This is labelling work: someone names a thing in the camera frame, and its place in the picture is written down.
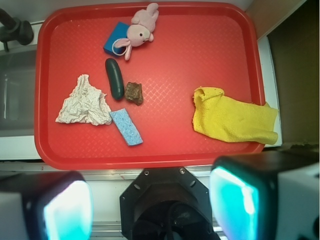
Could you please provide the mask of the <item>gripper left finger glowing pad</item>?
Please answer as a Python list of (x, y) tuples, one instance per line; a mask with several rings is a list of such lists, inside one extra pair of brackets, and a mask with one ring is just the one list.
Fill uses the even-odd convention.
[(91, 187), (76, 171), (0, 177), (2, 240), (88, 240), (93, 215)]

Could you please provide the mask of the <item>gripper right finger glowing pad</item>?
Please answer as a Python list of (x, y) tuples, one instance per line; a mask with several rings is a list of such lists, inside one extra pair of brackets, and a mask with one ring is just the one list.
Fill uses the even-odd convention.
[(317, 240), (320, 158), (306, 150), (221, 156), (209, 176), (213, 215), (229, 240)]

